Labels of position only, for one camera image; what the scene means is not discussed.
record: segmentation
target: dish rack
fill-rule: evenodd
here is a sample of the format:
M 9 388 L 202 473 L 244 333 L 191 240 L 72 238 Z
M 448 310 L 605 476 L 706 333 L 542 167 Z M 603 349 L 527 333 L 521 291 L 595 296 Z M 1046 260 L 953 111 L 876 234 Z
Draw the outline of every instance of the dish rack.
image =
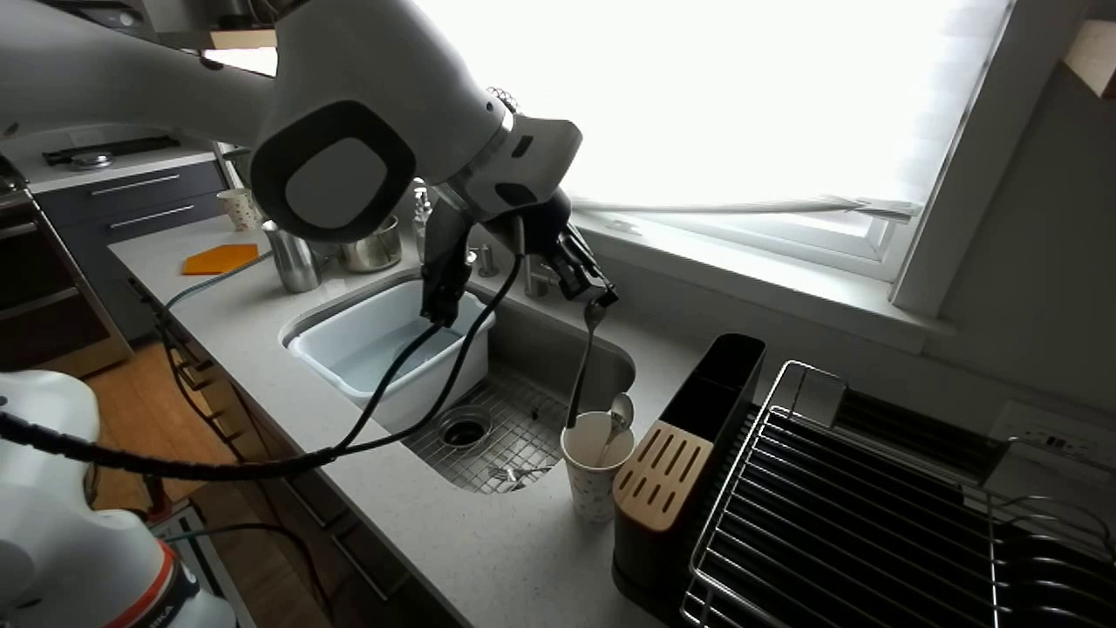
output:
M 853 437 L 841 396 L 781 367 L 692 544 L 683 625 L 1116 625 L 1097 517 Z

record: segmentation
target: white cup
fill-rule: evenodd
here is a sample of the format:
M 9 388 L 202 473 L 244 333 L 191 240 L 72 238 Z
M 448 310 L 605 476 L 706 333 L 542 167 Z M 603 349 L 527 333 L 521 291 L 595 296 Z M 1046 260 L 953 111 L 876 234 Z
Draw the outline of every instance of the white cup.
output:
M 612 517 L 612 473 L 634 448 L 634 433 L 611 440 L 612 417 L 605 412 L 581 412 L 576 430 L 562 430 L 562 458 L 567 470 L 571 512 L 580 518 Z
M 249 198 L 249 188 L 224 188 L 215 191 L 215 201 L 224 204 L 224 213 L 232 220 L 240 234 L 259 230 L 259 204 Z

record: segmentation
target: window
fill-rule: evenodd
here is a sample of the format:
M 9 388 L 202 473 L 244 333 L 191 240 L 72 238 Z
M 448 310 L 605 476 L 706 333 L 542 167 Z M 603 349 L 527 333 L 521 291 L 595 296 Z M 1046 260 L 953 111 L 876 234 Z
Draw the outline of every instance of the window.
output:
M 594 213 L 893 280 L 912 222 L 748 213 L 926 204 L 1007 0 L 418 0 L 476 84 L 587 133 Z
M 279 68 L 275 32 L 209 32 L 202 55 L 265 76 Z

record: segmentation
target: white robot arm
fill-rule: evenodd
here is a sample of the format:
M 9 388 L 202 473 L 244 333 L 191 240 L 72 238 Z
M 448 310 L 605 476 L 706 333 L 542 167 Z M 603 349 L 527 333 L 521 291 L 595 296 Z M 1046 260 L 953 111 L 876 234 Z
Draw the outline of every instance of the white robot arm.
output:
M 287 230 L 369 234 L 411 176 L 435 186 L 423 313 L 453 319 L 462 238 L 484 222 L 541 253 L 563 296 L 612 303 L 559 191 L 580 129 L 527 118 L 481 91 L 406 0 L 289 0 L 275 23 L 279 76 L 212 68 L 34 0 L 0 5 L 0 133 L 59 123 L 161 123 L 249 145 L 248 186 Z
M 433 324 L 455 313 L 475 222 L 549 260 L 567 296 L 612 303 L 559 191 L 580 129 L 527 118 L 475 88 L 406 0 L 289 0 L 275 81 L 212 68 L 38 0 L 3 0 L 0 138 L 69 123 L 161 123 L 249 145 L 260 210 L 302 238 L 362 238 L 411 176 L 438 186 L 453 210 L 435 213 L 426 238 L 423 313 Z M 6 396 L 15 416 L 53 416 Z M 65 487 L 77 473 L 69 466 L 61 487 L 0 473 L 0 625 L 225 625 L 225 607 L 187 590 L 137 517 L 91 512 Z

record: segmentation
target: white countertop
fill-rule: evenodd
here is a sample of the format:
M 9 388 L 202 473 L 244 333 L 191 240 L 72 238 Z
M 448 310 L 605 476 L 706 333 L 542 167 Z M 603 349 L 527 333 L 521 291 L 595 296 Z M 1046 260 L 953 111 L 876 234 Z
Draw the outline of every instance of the white countertop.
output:
M 49 167 L 44 161 L 18 161 L 19 176 L 32 195 L 49 195 L 59 188 L 84 188 L 113 176 L 139 176 L 148 172 L 191 167 L 212 161 L 209 145 L 167 145 L 147 154 L 113 158 L 109 167 Z
M 179 274 L 186 253 L 244 240 L 230 220 L 111 244 L 126 269 L 167 303 L 198 283 Z M 275 265 L 254 265 L 225 283 L 175 303 L 175 318 L 206 352 L 299 443 L 331 446 L 360 406 L 282 349 L 282 333 L 342 299 L 351 290 L 389 286 L 413 274 L 413 251 L 405 265 L 369 280 L 326 280 L 311 291 L 279 290 Z M 642 331 L 625 308 L 603 319 L 599 339 L 634 360 L 634 433 L 642 437 L 674 389 L 702 360 L 697 346 Z M 378 527 L 378 532 L 418 567 L 444 600 L 481 628 L 638 628 L 660 625 L 617 591 L 611 579 L 612 529 L 571 518 L 571 496 L 562 465 L 537 486 L 504 496 L 476 496 L 448 486 L 411 448 L 385 446 L 326 465 L 325 473 Z

